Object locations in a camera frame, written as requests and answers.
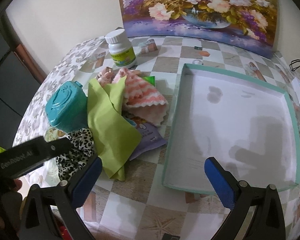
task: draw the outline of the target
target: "red object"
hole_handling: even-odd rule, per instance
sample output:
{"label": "red object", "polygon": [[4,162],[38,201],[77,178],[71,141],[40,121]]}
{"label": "red object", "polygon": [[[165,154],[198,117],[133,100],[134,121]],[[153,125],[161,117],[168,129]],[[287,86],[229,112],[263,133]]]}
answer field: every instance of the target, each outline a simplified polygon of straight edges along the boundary
{"label": "red object", "polygon": [[65,226],[61,226],[59,227],[59,230],[61,232],[61,235],[62,235],[62,239],[63,240],[72,240],[71,236],[69,235],[69,232],[68,230],[66,229]]}

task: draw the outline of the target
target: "white bottle cap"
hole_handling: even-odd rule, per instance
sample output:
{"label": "white bottle cap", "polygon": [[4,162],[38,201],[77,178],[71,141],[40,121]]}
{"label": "white bottle cap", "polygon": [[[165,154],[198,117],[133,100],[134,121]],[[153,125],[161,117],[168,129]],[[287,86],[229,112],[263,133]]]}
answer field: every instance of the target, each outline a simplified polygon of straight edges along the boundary
{"label": "white bottle cap", "polygon": [[115,44],[128,39],[125,29],[118,29],[110,32],[105,36],[105,38],[108,44]]}

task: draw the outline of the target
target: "blue gripper pad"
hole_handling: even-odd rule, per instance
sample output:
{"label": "blue gripper pad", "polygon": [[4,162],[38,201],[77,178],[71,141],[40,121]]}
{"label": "blue gripper pad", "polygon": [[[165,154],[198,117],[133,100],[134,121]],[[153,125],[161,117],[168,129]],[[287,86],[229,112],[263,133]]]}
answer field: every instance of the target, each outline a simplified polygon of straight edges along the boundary
{"label": "blue gripper pad", "polygon": [[233,210],[236,202],[235,192],[222,175],[222,172],[226,171],[221,167],[221,165],[219,165],[219,168],[223,170],[220,171],[213,163],[213,159],[214,158],[206,159],[204,163],[204,172],[206,173],[223,206]]}
{"label": "blue gripper pad", "polygon": [[72,192],[71,205],[73,208],[83,206],[101,172],[102,161],[97,157]]}

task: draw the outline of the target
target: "starfish print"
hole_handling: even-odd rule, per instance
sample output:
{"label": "starfish print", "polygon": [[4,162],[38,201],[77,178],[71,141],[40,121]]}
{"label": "starfish print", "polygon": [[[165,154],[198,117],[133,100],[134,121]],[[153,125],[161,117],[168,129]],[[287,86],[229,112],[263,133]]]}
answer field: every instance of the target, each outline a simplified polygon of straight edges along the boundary
{"label": "starfish print", "polygon": [[170,225],[175,218],[173,219],[168,219],[166,221],[160,221],[159,218],[155,219],[155,225],[152,227],[144,227],[143,229],[149,230],[149,231],[157,231],[156,235],[159,239],[161,239],[164,235],[164,233],[167,233],[169,235],[173,235],[170,231],[168,231],[166,228],[168,225]]}

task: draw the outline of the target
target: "black and white leopard print fabric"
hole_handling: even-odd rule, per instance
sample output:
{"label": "black and white leopard print fabric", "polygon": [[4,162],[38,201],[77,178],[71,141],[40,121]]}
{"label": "black and white leopard print fabric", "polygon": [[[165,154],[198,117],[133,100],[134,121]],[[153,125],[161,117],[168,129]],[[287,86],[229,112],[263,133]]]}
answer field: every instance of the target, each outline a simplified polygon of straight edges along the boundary
{"label": "black and white leopard print fabric", "polygon": [[66,135],[73,144],[71,150],[56,158],[60,180],[69,180],[81,170],[89,158],[95,154],[92,133],[88,128],[73,131]]}

